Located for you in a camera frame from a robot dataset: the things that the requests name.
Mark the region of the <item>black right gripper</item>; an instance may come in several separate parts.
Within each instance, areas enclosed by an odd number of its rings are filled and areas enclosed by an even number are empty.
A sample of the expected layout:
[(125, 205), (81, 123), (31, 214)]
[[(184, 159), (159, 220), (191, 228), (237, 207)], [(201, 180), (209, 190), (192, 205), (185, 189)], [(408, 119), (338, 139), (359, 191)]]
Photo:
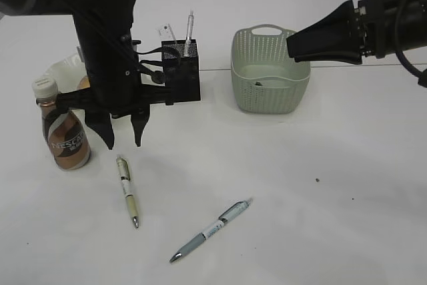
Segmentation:
[(338, 61), (359, 65), (362, 55), (383, 58), (395, 52), (426, 46), (426, 0), (407, 0), (397, 19), (401, 0), (345, 1), (317, 23), (287, 37), (289, 57), (296, 62)]

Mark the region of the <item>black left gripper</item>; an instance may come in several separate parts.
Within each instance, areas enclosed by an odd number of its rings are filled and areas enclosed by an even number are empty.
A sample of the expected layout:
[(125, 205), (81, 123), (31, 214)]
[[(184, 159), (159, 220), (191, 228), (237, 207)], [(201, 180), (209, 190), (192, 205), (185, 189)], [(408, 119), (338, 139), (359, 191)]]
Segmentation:
[(133, 9), (132, 4), (125, 4), (73, 9), (62, 5), (55, 10), (57, 15), (73, 18), (90, 82), (89, 89), (58, 95), (56, 107), (59, 111), (84, 110), (86, 126), (109, 150), (113, 149), (115, 141), (110, 116), (131, 115), (135, 144), (140, 147), (150, 117), (150, 105), (173, 103), (170, 88), (141, 82), (143, 74), (160, 84), (164, 83), (165, 76), (137, 60), (131, 36)]

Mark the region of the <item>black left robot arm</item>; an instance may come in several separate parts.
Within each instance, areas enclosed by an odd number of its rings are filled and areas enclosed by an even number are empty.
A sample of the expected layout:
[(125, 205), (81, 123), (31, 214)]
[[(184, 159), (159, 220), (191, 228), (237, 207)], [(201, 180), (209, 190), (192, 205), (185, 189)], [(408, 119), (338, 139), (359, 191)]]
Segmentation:
[(129, 116), (139, 143), (155, 103), (172, 104), (162, 71), (139, 60), (131, 36), (136, 0), (1, 0), (8, 16), (70, 15), (89, 80), (87, 89), (62, 93), (61, 111), (82, 109), (85, 124), (108, 148), (115, 136), (112, 120)]

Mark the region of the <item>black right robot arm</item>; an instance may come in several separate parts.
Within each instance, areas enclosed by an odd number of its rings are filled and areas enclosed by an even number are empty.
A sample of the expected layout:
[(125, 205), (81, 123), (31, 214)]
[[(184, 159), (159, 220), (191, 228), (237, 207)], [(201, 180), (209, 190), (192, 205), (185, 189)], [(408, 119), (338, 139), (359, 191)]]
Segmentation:
[(426, 0), (351, 0), (317, 23), (289, 36), (288, 55), (297, 62), (382, 59), (426, 46)]

